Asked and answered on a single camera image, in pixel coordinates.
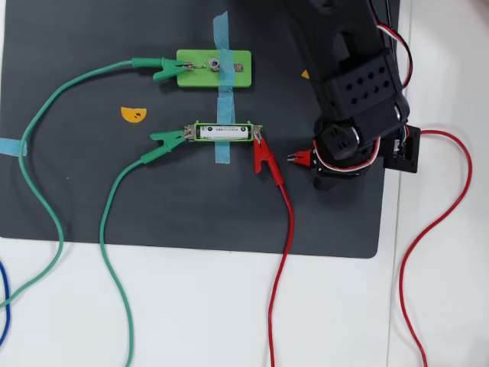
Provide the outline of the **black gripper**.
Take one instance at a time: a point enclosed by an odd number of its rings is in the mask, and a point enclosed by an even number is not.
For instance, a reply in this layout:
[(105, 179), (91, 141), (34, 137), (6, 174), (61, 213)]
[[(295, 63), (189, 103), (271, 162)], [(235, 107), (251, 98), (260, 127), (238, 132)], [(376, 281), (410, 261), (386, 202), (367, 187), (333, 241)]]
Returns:
[(381, 137), (366, 142), (355, 126), (317, 120), (314, 125), (311, 168), (318, 176), (313, 186), (329, 191), (344, 181), (368, 172), (377, 159)]

